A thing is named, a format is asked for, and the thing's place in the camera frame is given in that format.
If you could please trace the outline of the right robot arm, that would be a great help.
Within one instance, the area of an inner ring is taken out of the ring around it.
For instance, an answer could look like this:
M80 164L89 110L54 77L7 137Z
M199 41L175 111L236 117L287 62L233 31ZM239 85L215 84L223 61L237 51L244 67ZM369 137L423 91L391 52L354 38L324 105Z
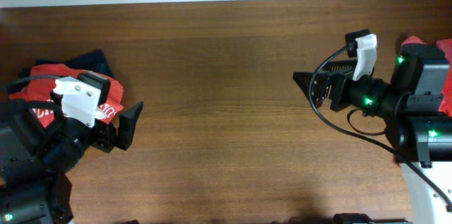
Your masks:
M451 222L451 117L441 111L449 71L445 53L424 44L400 48L390 82L372 75L357 80L356 61L327 59L313 72L292 76L314 110L331 100L339 112L356 107L380 117L385 149L402 167L416 223Z

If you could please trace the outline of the orange FRAM t-shirt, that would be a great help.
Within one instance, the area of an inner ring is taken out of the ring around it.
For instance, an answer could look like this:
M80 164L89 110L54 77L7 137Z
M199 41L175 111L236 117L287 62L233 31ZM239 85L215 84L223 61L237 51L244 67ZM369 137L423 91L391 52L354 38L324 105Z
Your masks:
M87 72L84 69L72 69L64 64L43 64L32 67L31 76L40 75L58 75L58 76L72 76L77 78L80 73ZM123 110L124 106L121 104L121 99L124 94L124 88L116 79L110 76L100 74L110 81L110 89L106 103L99 105L98 108L103 112L100 116L100 121L105 124L109 124L114 116ZM18 90L12 90L12 93L8 94L10 100L24 99L27 101L38 100L47 101L51 100L50 93L55 88L54 79L39 79L31 81L27 86L20 86ZM43 127L49 126L54 120L53 111L33 109L33 112L39 119Z

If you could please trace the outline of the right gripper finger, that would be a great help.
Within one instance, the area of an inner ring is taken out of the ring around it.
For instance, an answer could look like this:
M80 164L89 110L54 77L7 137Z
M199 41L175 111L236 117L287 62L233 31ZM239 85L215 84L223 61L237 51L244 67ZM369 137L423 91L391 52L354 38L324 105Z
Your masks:
M354 70L357 65L356 59L340 60L340 61L329 61L322 67L322 71L334 72L341 69L352 69Z
M292 79L303 91L307 99L311 98L315 107L320 107L328 97L331 77L321 72L312 80L313 72L294 72Z

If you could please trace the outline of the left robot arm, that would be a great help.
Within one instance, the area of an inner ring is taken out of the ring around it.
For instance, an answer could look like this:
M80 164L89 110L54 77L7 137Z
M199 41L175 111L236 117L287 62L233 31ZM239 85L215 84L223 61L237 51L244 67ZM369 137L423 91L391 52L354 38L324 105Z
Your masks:
M119 126L84 124L53 102L9 100L1 104L1 222L73 223L72 183L66 176L89 147L127 150L143 109L139 102Z

